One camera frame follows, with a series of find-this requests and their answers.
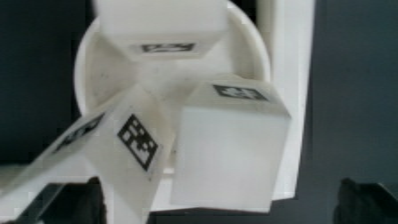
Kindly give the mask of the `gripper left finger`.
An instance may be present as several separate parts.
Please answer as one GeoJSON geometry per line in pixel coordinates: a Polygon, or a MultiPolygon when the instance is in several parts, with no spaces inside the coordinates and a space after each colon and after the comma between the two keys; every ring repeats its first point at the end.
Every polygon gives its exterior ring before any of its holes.
{"type": "Polygon", "coordinates": [[[50,183],[11,224],[107,224],[100,178],[86,183],[50,183]]]}

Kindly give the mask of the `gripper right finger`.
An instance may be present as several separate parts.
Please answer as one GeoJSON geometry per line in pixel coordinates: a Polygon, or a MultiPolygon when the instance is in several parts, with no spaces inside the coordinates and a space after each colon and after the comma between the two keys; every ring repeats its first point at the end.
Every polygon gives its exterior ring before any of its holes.
{"type": "Polygon", "coordinates": [[[398,183],[342,180],[335,224],[398,224],[398,183]]]}

